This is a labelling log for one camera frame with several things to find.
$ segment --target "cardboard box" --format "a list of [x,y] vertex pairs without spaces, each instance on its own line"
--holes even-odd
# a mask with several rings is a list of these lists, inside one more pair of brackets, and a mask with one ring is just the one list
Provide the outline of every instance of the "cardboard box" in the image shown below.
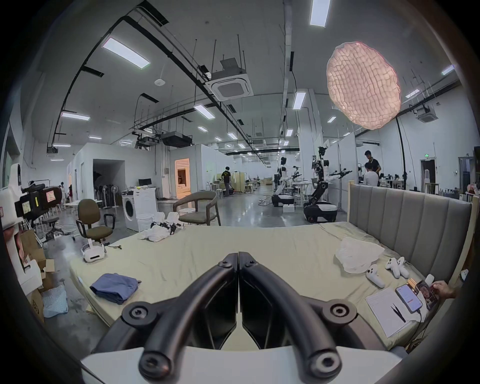
[[43,317],[43,300],[42,295],[40,294],[38,289],[35,289],[32,293],[28,295],[28,301],[30,302],[30,305],[32,306],[35,314],[38,316],[41,322],[44,323],[45,319]]

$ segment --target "mattress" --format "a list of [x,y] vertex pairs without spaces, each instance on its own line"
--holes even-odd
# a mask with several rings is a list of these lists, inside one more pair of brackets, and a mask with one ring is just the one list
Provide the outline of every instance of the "mattress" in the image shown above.
[[[379,291],[365,274],[346,273],[335,257],[345,236],[374,242],[379,241],[348,222],[325,223],[282,228],[242,228],[186,226],[158,243],[140,240],[139,234],[121,239],[107,247],[105,259],[88,264],[82,258],[71,261],[72,280],[97,314],[108,325],[121,315],[125,305],[134,301],[157,302],[176,297],[213,265],[232,252],[248,252],[300,295],[319,300],[346,299],[379,335],[390,349],[404,345],[413,336],[418,323],[386,337],[365,298]],[[396,288],[406,279],[395,279],[385,270],[387,260],[398,257],[385,248],[377,264],[385,287]],[[423,276],[410,264],[410,277],[419,281]],[[140,280],[138,290],[123,304],[117,305],[97,297],[90,285],[104,273],[118,273]],[[256,348],[241,323],[224,345],[224,349]]]

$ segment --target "man in white shirt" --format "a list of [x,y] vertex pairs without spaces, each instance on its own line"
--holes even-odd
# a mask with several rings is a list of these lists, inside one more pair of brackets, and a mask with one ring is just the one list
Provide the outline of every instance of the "man in white shirt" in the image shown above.
[[363,177],[363,184],[376,187],[378,185],[378,174],[373,171],[371,163],[365,164],[365,176]]

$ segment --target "doorway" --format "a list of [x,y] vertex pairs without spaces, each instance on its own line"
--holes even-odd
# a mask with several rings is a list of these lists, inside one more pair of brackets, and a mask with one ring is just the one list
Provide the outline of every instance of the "doorway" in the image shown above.
[[177,199],[191,194],[190,192],[190,159],[175,160],[175,189]]
[[460,193],[465,193],[469,184],[475,183],[475,158],[465,156],[458,158],[458,180]]
[[425,192],[425,180],[429,183],[435,184],[436,168],[435,168],[435,158],[428,158],[425,160],[420,160],[421,163],[421,191]]

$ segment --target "gray headboard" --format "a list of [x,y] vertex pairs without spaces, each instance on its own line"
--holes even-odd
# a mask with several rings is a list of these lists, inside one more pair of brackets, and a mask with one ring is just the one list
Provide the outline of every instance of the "gray headboard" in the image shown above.
[[400,189],[350,185],[349,221],[448,282],[464,246],[471,203]]

